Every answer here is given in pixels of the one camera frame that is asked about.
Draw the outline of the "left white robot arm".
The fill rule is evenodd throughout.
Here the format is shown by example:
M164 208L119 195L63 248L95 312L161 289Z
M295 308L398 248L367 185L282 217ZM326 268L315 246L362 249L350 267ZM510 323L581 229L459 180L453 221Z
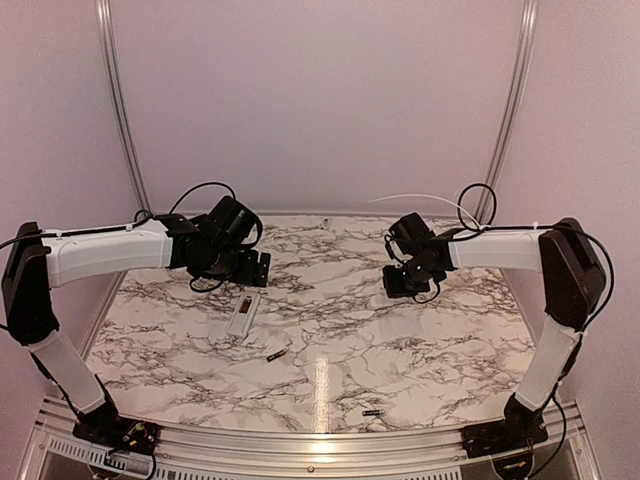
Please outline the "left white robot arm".
M9 249L1 292L6 330L69 399L106 445L125 438L126 423L99 379L61 332L51 291L89 277L139 269L183 269L195 280L263 288L271 256L256 251L251 233L263 223L231 196L207 214L150 216L134 223L81 230L22 224Z

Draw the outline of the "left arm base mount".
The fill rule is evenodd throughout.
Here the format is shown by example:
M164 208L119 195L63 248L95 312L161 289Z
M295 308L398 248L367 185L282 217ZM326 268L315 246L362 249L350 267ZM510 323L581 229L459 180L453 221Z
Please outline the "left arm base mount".
M154 422L122 416L111 397L90 413L80 413L73 428L76 438L111 450L151 455L160 426Z

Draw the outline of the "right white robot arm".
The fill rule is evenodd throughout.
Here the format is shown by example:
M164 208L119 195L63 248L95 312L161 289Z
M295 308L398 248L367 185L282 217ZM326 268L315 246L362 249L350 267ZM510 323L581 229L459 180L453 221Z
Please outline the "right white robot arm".
M541 274L546 318L537 350L522 383L508 400L495 430L506 448L515 448L534 431L534 419L570 371L589 322L598 312L607 274L596 239L574 218L546 227L461 228L435 234L416 213L389 230L387 250L400 249L403 259L383 269L388 297L416 298L437 290L448 273L494 268Z

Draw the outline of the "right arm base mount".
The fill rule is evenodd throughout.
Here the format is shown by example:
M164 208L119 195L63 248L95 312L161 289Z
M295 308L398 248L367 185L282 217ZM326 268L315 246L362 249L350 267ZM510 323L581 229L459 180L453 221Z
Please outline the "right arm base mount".
M526 448L546 441L543 409L530 410L512 394L503 411L503 418L463 427L463 448L469 458L493 455Z

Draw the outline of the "white remote control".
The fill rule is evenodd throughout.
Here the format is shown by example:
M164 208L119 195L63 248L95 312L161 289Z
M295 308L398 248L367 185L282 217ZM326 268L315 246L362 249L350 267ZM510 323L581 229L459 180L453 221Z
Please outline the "white remote control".
M246 338L258 311L261 295L245 292L241 295L227 325L226 334Z

